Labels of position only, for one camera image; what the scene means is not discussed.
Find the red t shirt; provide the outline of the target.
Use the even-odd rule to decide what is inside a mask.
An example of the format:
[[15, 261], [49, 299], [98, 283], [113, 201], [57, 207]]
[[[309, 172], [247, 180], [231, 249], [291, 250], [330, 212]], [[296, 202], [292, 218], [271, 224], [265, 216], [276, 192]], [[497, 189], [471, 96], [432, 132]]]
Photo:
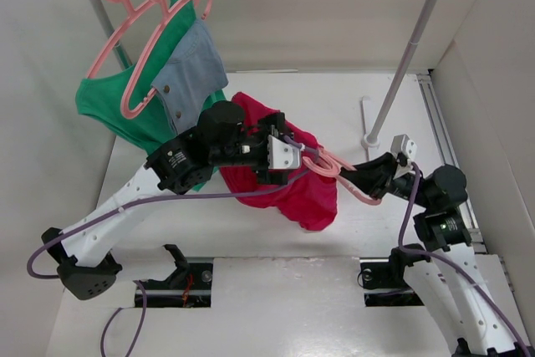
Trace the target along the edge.
[[324, 230], [337, 216], [338, 191], [334, 178], [308, 172], [305, 167], [290, 174], [295, 181], [281, 190], [257, 183], [255, 173], [246, 166], [222, 167], [221, 176], [233, 193], [261, 192], [260, 196], [239, 197], [255, 208], [277, 208], [288, 220], [312, 232]]

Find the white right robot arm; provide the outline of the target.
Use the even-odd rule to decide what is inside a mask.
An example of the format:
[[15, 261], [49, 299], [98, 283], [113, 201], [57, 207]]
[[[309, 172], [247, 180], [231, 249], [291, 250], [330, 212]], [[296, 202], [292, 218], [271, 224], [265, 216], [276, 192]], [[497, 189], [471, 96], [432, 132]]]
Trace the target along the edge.
[[340, 175], [374, 201], [385, 195], [407, 202], [386, 274], [406, 284], [434, 319], [453, 356], [532, 356], [511, 320], [492, 298], [476, 263], [471, 234], [459, 207], [466, 176], [443, 165], [423, 176], [406, 157], [386, 153]]

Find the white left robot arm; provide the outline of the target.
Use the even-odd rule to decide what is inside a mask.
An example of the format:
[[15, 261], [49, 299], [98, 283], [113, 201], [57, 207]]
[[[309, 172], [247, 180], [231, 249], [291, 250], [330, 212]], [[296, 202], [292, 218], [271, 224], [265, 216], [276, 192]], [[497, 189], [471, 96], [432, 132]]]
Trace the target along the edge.
[[301, 150], [291, 145], [294, 130], [282, 112], [246, 125], [243, 107], [220, 101], [203, 110], [196, 126], [164, 143], [142, 167], [95, 211], [64, 230], [48, 229], [42, 240], [57, 262], [62, 284], [79, 300], [89, 300], [120, 281], [156, 281], [170, 288], [186, 281], [190, 265], [178, 246], [144, 252], [117, 244], [151, 213], [158, 201], [191, 199], [217, 167], [246, 167], [260, 184], [280, 189], [300, 166]]

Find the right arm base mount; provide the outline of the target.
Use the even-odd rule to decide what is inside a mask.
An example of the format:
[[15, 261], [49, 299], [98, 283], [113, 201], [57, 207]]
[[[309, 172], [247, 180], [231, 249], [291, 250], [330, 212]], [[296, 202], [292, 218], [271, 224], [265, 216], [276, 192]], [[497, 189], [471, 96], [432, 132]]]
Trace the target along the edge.
[[361, 258], [359, 266], [357, 284], [364, 291], [366, 307], [423, 306], [414, 290], [392, 273], [388, 258]]

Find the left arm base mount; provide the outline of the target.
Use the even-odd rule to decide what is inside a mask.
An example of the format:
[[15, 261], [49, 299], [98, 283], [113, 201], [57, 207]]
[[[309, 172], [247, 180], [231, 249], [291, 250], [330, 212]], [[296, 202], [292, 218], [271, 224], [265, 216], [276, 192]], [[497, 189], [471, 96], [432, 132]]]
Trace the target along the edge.
[[142, 283], [148, 309], [204, 309], [211, 307], [213, 258], [192, 258], [190, 271], [178, 284], [147, 280]]

